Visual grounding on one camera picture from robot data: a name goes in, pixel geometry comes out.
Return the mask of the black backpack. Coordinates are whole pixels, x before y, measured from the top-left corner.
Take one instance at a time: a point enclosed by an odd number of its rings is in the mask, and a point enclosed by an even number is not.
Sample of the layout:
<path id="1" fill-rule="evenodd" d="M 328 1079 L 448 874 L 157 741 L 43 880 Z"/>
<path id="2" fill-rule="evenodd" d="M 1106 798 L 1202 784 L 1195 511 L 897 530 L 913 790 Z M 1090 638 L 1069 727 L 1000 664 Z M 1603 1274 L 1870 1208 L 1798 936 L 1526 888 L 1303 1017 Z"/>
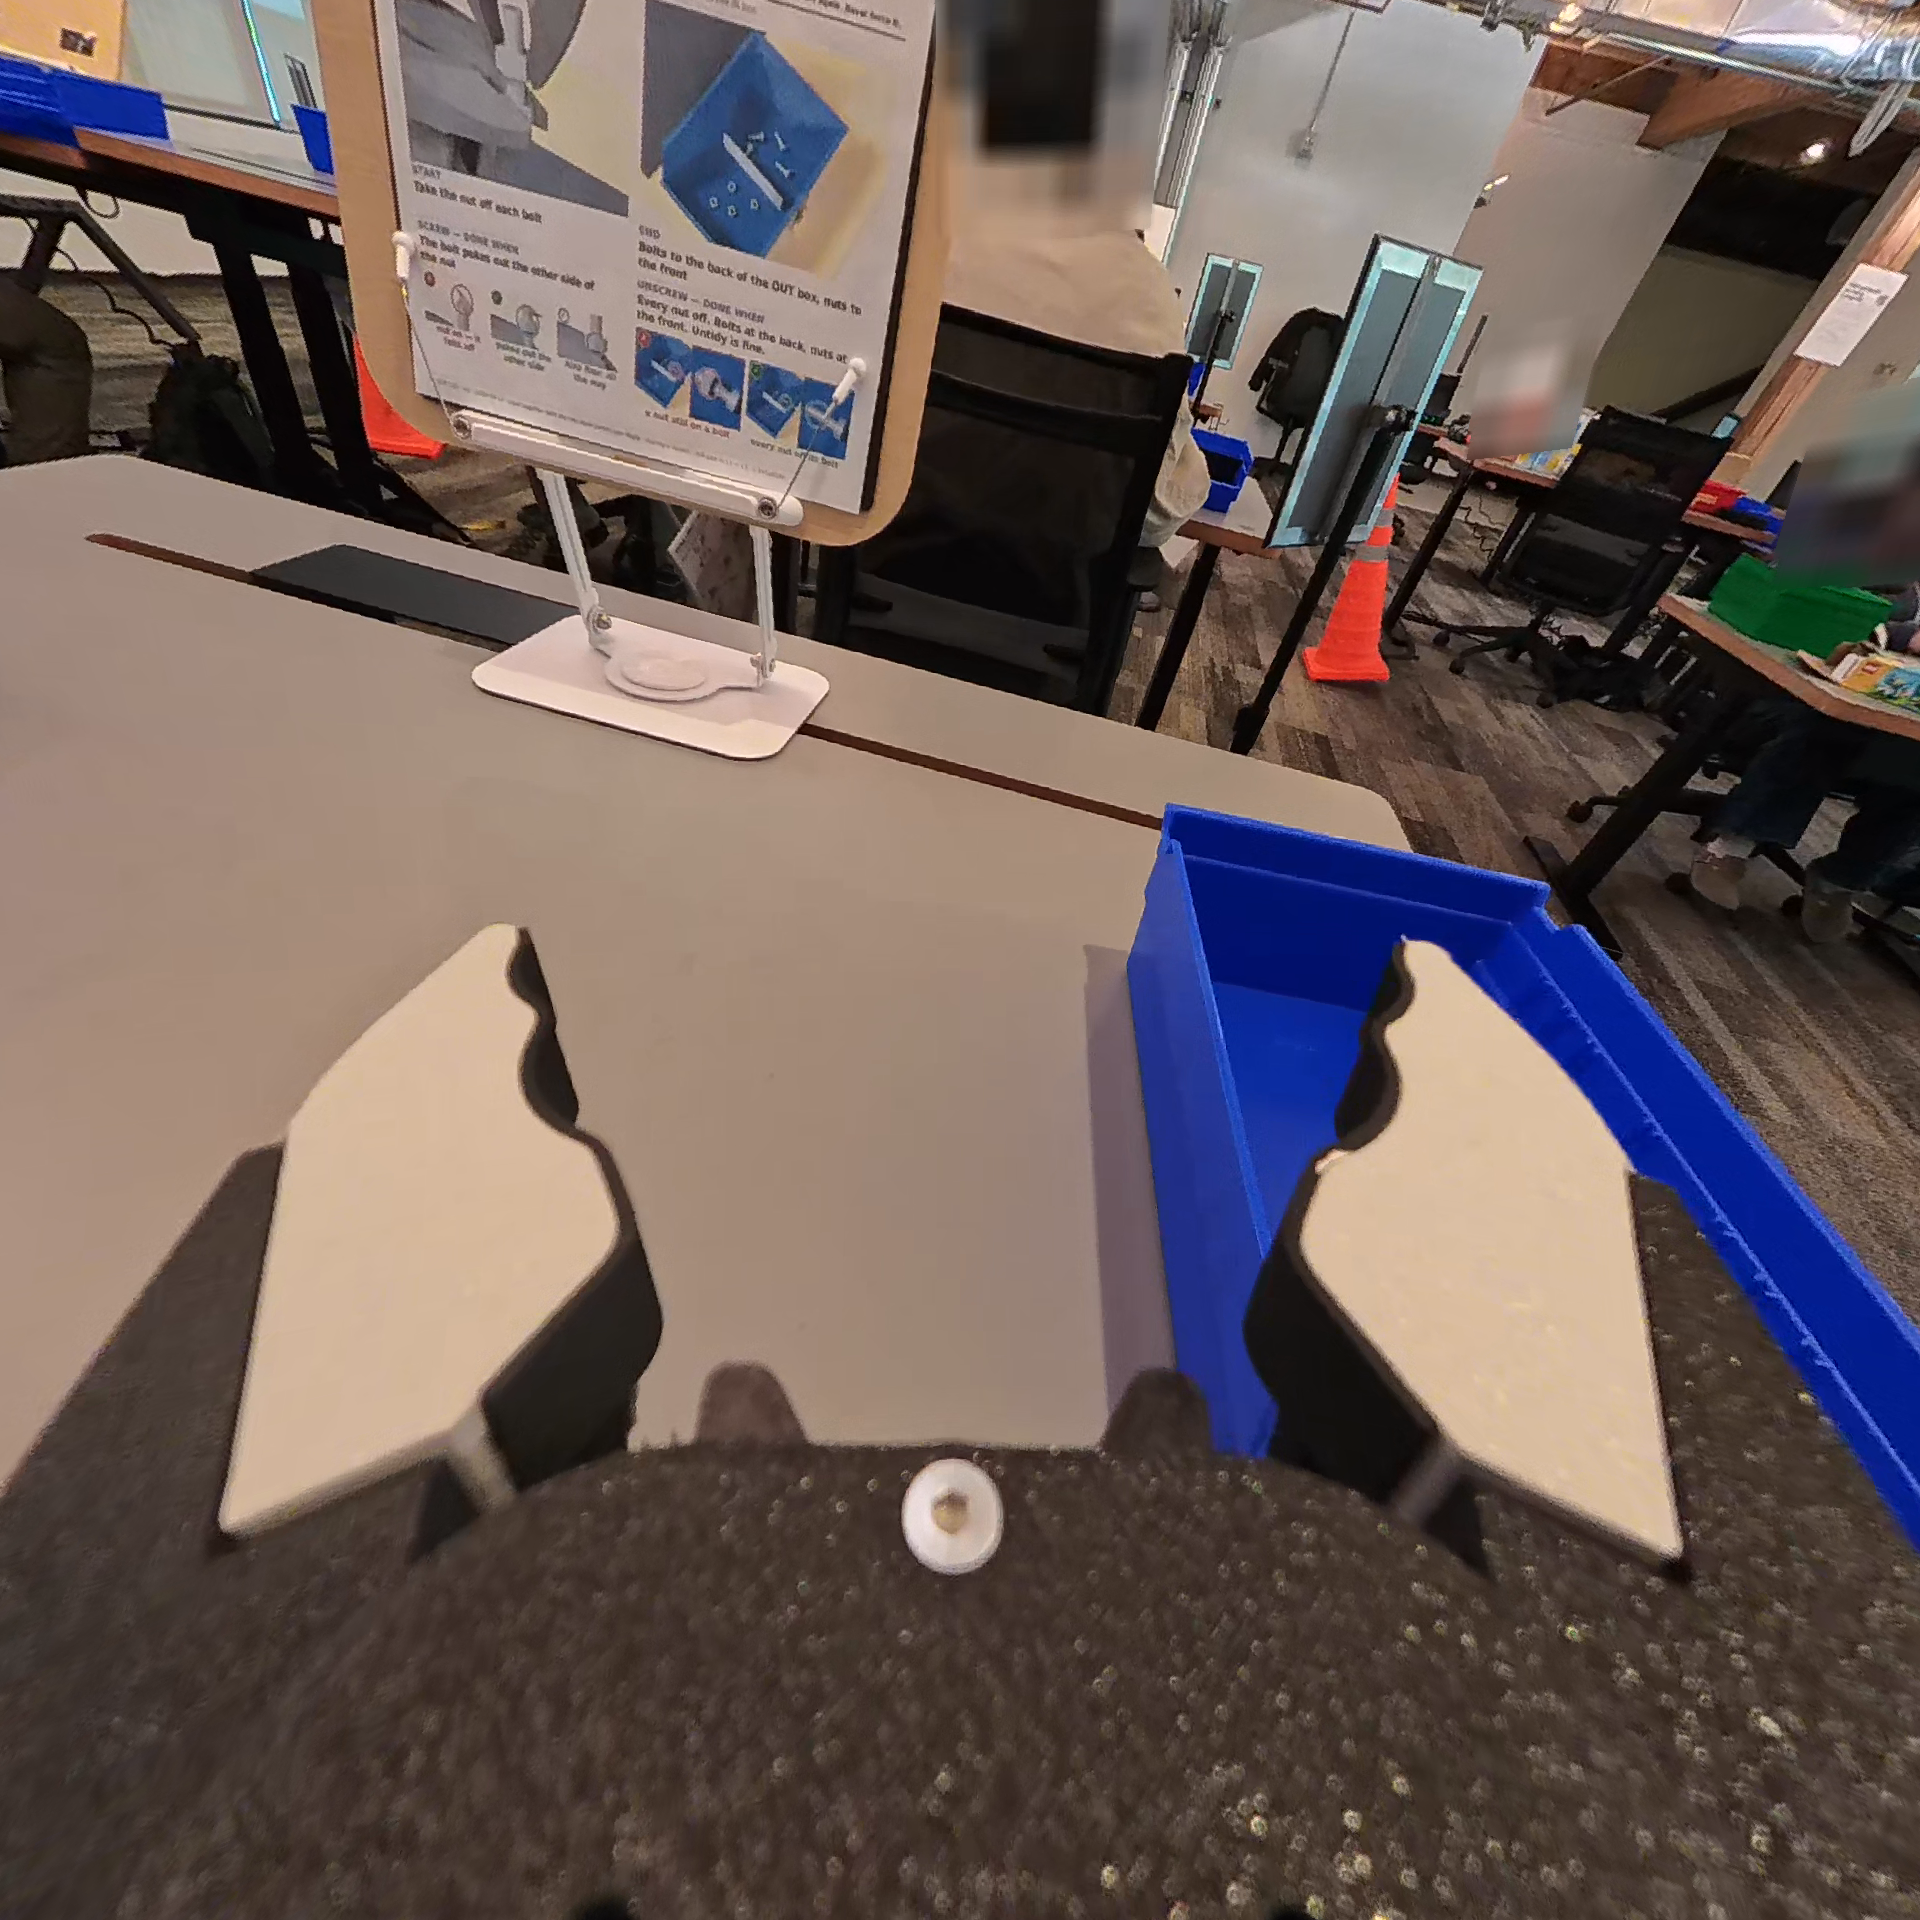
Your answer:
<path id="1" fill-rule="evenodd" d="M 168 343 L 166 356 L 139 456 L 242 489 L 275 492 L 272 433 L 239 364 L 195 343 Z"/>

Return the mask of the black mesh office chair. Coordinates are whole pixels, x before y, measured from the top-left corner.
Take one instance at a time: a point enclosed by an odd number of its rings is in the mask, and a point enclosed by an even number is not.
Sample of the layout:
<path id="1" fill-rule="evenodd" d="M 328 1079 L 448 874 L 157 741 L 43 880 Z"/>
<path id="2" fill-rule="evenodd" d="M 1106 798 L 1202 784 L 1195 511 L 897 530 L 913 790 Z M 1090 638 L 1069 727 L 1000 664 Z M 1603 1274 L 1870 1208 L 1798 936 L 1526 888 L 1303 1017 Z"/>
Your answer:
<path id="1" fill-rule="evenodd" d="M 1103 714 L 1187 368 L 946 304 L 903 508 L 821 549 L 810 634 Z"/>

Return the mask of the orange traffic cone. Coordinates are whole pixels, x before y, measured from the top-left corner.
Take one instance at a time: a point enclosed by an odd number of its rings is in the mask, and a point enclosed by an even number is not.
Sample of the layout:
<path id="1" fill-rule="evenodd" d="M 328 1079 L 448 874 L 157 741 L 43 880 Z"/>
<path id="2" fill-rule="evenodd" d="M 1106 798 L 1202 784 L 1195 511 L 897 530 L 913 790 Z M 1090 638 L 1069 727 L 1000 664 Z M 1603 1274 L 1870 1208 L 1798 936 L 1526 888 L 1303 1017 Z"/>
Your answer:
<path id="1" fill-rule="evenodd" d="M 1318 641 L 1303 648 L 1303 666 L 1314 684 L 1377 685 L 1389 681 L 1382 624 L 1399 492 L 1401 482 L 1391 479 L 1370 532 L 1350 553 Z"/>
<path id="2" fill-rule="evenodd" d="M 385 400 L 384 391 L 376 385 L 367 368 L 366 351 L 357 336 L 351 338 L 351 369 L 361 404 L 361 417 L 373 453 L 433 463 L 445 453 L 443 441 L 432 438 L 417 426 L 414 426 Z"/>

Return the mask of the grey-top table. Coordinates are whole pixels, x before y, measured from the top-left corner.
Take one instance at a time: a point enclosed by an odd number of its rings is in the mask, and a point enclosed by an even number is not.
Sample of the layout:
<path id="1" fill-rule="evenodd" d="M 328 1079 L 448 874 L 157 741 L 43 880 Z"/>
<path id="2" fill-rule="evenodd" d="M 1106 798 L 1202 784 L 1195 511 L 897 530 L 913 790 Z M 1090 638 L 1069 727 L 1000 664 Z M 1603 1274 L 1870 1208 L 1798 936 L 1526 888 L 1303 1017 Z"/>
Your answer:
<path id="1" fill-rule="evenodd" d="M 1327 589 L 1336 573 L 1349 573 L 1352 564 L 1377 570 L 1370 588 L 1384 588 L 1389 581 L 1389 541 L 1394 530 L 1394 502 L 1399 486 L 1389 485 L 1386 498 L 1381 508 L 1376 530 L 1350 551 L 1346 560 L 1339 558 L 1336 545 L 1325 545 L 1312 568 L 1306 588 L 1295 594 L 1294 610 L 1286 620 L 1283 632 L 1264 669 L 1258 689 L 1253 702 L 1239 708 L 1232 727 L 1230 752 L 1248 756 L 1264 730 L 1264 722 L 1280 696 L 1280 687 L 1298 658 L 1305 654 L 1306 630 L 1315 621 Z M 1265 540 L 1265 518 L 1261 517 L 1264 498 L 1248 486 L 1222 511 L 1198 511 L 1187 517 L 1181 527 L 1181 540 L 1193 544 L 1195 553 L 1184 575 L 1184 588 L 1173 608 L 1167 630 L 1160 639 L 1153 666 L 1146 676 L 1144 695 L 1136 710 L 1136 727 L 1153 730 L 1160 725 L 1167 696 L 1181 674 L 1198 620 L 1208 598 L 1219 556 L 1235 553 L 1258 560 L 1277 560 L 1280 549 Z"/>

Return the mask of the blue plastic bin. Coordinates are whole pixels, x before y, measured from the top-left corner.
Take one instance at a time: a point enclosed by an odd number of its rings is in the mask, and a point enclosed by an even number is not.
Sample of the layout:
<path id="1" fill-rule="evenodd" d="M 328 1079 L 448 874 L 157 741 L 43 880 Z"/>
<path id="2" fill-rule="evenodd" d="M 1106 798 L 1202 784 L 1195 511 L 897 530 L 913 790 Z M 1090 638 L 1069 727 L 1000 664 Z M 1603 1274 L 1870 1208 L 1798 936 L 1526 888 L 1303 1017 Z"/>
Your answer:
<path id="1" fill-rule="evenodd" d="M 1439 943 L 1545 1044 L 1631 1167 L 1677 1193 L 1880 1498 L 1918 1530 L 1918 1338 L 1854 1247 L 1536 880 L 1167 806 L 1127 960 L 1176 1367 L 1213 1447 L 1264 1455 L 1256 1268 L 1333 1145 L 1359 1021 L 1403 940 Z"/>

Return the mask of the white wall sign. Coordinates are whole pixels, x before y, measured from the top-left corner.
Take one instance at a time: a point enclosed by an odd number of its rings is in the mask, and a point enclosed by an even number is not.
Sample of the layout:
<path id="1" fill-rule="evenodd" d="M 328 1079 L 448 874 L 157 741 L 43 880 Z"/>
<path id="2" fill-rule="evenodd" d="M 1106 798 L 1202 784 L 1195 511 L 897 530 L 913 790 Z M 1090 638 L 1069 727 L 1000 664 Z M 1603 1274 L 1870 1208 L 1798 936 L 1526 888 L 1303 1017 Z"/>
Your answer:
<path id="1" fill-rule="evenodd" d="M 1823 368 L 1840 368 L 1880 312 L 1875 273 L 1878 269 L 1870 266 L 1849 272 L 1833 300 L 1807 325 L 1791 354 Z"/>

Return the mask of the green plastic bin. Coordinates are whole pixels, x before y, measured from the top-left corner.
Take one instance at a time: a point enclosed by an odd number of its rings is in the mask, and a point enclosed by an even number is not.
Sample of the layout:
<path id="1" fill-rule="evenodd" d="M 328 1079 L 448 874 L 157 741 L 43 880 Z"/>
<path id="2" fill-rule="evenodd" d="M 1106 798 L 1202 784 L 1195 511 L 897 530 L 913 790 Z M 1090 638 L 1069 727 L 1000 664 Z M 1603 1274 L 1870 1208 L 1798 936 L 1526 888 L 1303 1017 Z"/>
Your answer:
<path id="1" fill-rule="evenodd" d="M 1893 620 L 1893 605 L 1880 594 L 1789 578 L 1752 556 L 1729 562 L 1707 597 L 1707 610 L 1747 639 L 1816 660 L 1870 641 Z"/>

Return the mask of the blue storage bin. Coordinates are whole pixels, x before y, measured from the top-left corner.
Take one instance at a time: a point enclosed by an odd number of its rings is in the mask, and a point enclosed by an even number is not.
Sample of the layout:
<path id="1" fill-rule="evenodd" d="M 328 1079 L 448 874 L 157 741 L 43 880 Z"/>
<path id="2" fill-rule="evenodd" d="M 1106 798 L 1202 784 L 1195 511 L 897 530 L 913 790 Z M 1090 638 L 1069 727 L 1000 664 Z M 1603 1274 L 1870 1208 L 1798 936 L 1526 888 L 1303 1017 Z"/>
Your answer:
<path id="1" fill-rule="evenodd" d="M 81 130 L 168 142 L 157 90 L 2 55 L 2 133 L 67 149 Z"/>

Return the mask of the small teal partition panel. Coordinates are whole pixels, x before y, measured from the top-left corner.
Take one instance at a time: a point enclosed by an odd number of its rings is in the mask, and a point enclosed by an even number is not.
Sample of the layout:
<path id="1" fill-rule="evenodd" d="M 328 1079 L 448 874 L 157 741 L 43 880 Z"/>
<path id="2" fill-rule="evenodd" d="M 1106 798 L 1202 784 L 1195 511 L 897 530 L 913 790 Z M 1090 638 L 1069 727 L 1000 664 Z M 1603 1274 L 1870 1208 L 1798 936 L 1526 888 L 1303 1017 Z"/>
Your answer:
<path id="1" fill-rule="evenodd" d="M 1185 326 L 1187 356 L 1203 368 L 1232 368 L 1253 314 L 1264 264 L 1253 258 L 1207 254 L 1193 288 Z"/>

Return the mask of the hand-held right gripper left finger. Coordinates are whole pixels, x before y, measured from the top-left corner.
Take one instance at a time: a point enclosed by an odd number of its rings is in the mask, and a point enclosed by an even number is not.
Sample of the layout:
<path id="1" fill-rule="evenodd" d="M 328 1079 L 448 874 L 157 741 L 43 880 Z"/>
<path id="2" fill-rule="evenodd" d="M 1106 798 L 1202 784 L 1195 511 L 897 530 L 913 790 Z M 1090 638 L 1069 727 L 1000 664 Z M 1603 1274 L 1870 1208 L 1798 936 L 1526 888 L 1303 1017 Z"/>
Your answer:
<path id="1" fill-rule="evenodd" d="M 408 1470 L 502 1505 L 627 1447 L 662 1329 L 534 934 L 485 926 L 278 1143 L 219 1528 L 254 1537 Z"/>

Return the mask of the wooden-top table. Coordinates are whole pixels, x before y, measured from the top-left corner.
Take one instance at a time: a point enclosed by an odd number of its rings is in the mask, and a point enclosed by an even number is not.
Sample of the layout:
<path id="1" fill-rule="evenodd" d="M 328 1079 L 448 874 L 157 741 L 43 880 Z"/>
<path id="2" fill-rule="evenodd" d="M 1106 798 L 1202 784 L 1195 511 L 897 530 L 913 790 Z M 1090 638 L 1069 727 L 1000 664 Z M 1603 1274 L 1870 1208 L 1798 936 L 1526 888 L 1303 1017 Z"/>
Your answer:
<path id="1" fill-rule="evenodd" d="M 385 521 L 407 492 L 367 441 L 351 349 L 330 300 L 344 285 L 338 199 L 310 182 L 195 158 L 174 144 L 102 130 L 67 142 L 2 136 L 7 170 L 182 217 L 216 260 L 278 485 L 303 502 Z M 307 433 L 297 380 L 258 262 L 285 269 L 323 441 Z"/>
<path id="2" fill-rule="evenodd" d="M 1600 912 L 1597 888 L 1662 816 L 1685 812 L 1686 799 L 1702 799 L 1702 790 L 1691 785 L 1693 777 L 1726 744 L 1752 702 L 1784 696 L 1795 708 L 1851 730 L 1918 743 L 1914 710 L 1835 685 L 1798 655 L 1739 634 L 1696 598 L 1669 592 L 1657 610 L 1677 626 L 1677 639 L 1696 666 L 1689 684 L 1691 704 L 1685 706 L 1677 730 L 1627 788 L 1568 809 L 1571 825 L 1591 825 L 1591 834 L 1571 854 L 1561 854 L 1538 834 L 1522 839 L 1568 924 L 1583 927 L 1615 962 L 1622 962 L 1622 949 Z"/>

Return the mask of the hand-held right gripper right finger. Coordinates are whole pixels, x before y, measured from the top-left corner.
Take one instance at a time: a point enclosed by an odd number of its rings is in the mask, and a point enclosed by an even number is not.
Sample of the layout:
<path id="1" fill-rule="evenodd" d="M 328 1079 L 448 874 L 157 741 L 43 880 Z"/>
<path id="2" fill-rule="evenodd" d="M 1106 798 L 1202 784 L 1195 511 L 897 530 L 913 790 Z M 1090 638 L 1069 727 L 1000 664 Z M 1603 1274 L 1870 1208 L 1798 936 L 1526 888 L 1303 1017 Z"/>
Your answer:
<path id="1" fill-rule="evenodd" d="M 1480 1497 L 1685 1573 L 1638 1200 L 1546 1047 L 1395 941 L 1241 1320 L 1267 1453 L 1477 1573 Z"/>

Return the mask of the printed paper sheet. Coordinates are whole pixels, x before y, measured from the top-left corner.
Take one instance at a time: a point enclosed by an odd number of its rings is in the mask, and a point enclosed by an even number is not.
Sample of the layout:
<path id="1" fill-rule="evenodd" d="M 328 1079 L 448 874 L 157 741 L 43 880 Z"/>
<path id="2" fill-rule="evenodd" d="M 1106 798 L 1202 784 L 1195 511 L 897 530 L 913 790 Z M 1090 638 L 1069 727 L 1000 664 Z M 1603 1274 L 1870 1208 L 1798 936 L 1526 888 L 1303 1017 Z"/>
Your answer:
<path id="1" fill-rule="evenodd" d="M 752 530 L 738 518 L 688 511 L 666 544 L 688 601 L 717 617 L 757 621 Z"/>

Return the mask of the black chair with jacket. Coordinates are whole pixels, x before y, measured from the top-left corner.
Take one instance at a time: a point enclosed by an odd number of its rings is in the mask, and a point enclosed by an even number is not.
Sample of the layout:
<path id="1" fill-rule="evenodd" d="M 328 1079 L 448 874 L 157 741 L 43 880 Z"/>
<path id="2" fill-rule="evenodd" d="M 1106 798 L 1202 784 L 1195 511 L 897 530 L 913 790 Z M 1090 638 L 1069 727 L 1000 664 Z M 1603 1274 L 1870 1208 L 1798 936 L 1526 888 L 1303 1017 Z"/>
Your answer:
<path id="1" fill-rule="evenodd" d="M 1286 318 L 1261 351 L 1250 374 L 1255 412 L 1277 426 L 1280 441 L 1273 453 L 1255 456 L 1256 473 L 1280 469 L 1289 437 L 1315 417 L 1344 332 L 1344 314 L 1306 306 Z"/>

